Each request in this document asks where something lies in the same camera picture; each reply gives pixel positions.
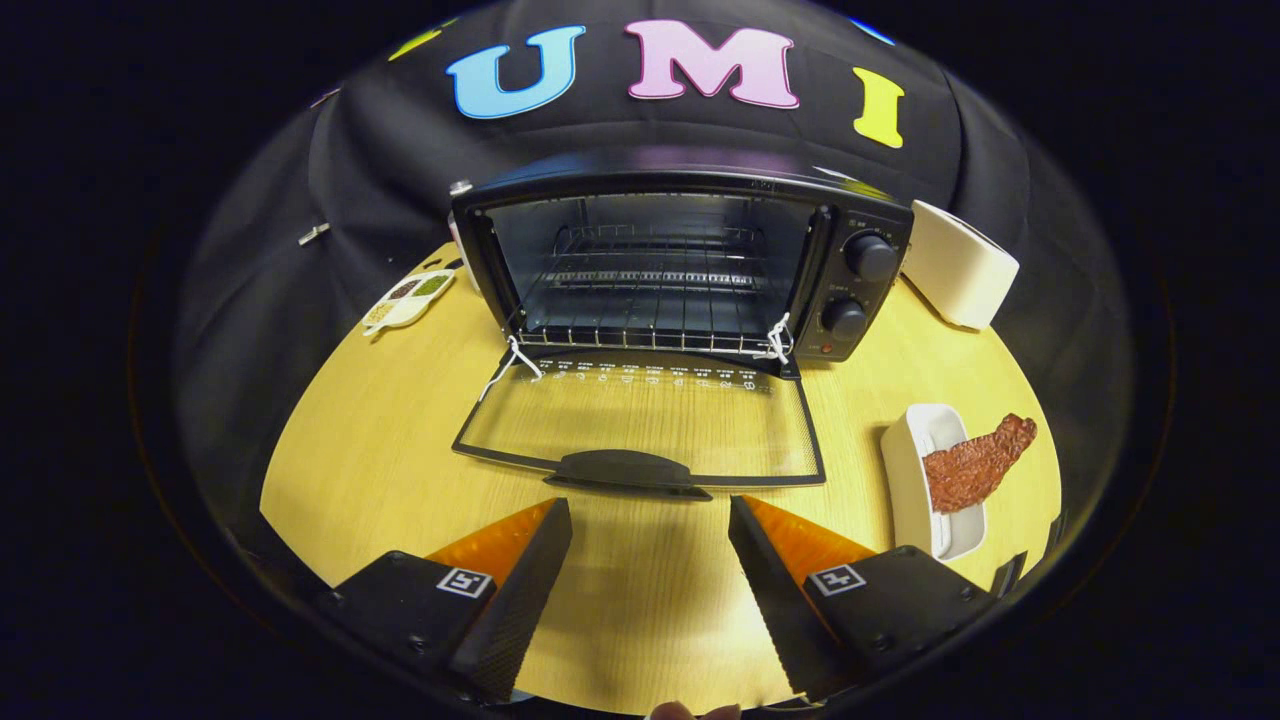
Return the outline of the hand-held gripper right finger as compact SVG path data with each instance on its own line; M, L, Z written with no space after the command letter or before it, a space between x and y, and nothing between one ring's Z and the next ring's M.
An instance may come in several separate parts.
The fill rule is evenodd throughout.
M876 552L763 500L730 500L730 542L792 691L874 684L983 618L995 597L924 550Z

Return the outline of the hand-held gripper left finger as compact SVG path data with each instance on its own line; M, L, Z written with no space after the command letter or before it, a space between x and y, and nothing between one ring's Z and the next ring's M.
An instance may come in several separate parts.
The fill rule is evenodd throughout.
M567 498L549 498L428 556L388 551L317 611L419 683L507 703L572 537Z

